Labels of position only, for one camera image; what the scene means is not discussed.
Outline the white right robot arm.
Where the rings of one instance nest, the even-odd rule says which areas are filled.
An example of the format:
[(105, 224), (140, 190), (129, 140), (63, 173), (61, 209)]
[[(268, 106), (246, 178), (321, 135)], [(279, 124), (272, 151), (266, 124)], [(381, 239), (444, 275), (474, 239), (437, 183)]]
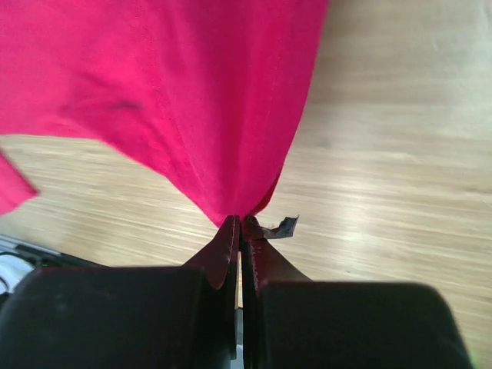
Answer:
[(313, 281), (227, 217), (182, 266), (105, 267), (1, 239), (3, 368), (470, 368), (446, 301), (403, 282)]

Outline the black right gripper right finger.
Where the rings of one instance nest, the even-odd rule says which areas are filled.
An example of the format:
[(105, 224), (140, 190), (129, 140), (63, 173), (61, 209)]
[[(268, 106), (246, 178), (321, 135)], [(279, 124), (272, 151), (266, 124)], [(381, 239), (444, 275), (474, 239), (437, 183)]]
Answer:
[(470, 368), (447, 302), (407, 282), (313, 281), (241, 224), (246, 368)]

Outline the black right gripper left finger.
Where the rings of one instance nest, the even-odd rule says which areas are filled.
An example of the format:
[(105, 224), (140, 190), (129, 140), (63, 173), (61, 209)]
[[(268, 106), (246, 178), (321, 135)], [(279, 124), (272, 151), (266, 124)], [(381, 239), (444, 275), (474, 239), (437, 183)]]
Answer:
[(179, 267), (37, 268), (1, 310), (3, 368), (228, 368), (241, 222)]

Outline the pink red t shirt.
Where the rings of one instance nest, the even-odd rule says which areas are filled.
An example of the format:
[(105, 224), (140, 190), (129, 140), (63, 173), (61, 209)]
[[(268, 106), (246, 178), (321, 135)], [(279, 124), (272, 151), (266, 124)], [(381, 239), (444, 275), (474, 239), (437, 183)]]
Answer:
[(214, 223), (271, 200), (326, 1), (3, 1), (1, 132), (102, 141)]

